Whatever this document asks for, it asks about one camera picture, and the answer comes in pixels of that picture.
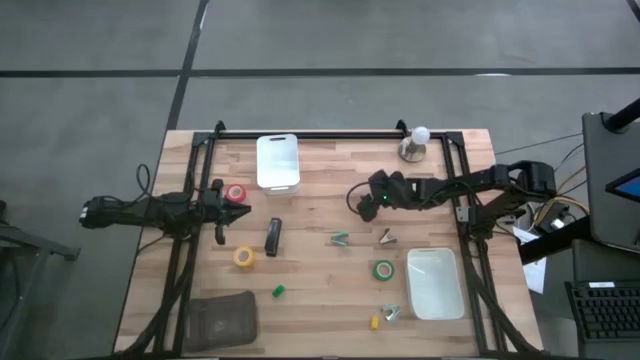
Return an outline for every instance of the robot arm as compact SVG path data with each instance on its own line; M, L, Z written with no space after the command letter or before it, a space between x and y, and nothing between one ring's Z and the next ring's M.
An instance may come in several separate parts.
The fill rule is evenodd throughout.
M114 224L152 226L176 238L190 235L193 226L215 223L216 241L224 244L222 226L249 213L251 206L225 199L222 196L223 185L222 180L214 180L211 188L203 190L196 201L191 201L191 195L184 192L147 197L135 202L97 196L84 204L80 223L89 229Z
M503 190L490 203L473 204L469 208L469 231L485 239L491 238L496 219L517 214L518 208L528 201L542 202L556 196L553 168L535 161L494 165L486 170L447 180L405 178L398 171L387 175L384 170L379 170L369 177L368 184L371 193L363 196L357 205L357 212L365 222L376 217L380 206L427 210L455 197L475 197L478 192Z

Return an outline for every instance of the yellow tape roll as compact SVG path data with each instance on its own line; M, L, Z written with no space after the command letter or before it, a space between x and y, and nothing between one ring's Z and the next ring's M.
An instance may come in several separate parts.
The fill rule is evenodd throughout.
M240 267L251 266L255 260L253 250L248 246L240 246L233 252L233 262Z

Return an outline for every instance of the white tray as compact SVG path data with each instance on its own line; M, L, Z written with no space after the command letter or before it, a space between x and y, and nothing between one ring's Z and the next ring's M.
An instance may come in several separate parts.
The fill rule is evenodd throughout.
M298 138L293 134L261 136L256 144L258 186L268 195L298 191Z
M448 248L411 249L407 254L411 311L421 320L452 320L464 315L456 257Z

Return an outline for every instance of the green tape roll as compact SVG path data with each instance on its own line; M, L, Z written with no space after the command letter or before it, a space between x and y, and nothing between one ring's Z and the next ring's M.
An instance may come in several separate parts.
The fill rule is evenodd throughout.
M373 277L376 280L388 281L393 277L393 273L395 273L395 269L391 261L380 260L373 266Z

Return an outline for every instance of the red tape roll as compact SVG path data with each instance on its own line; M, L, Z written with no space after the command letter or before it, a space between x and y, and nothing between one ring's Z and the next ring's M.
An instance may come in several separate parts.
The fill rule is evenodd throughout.
M247 190L240 184L233 184L227 188L227 199L235 202L242 202L247 198Z

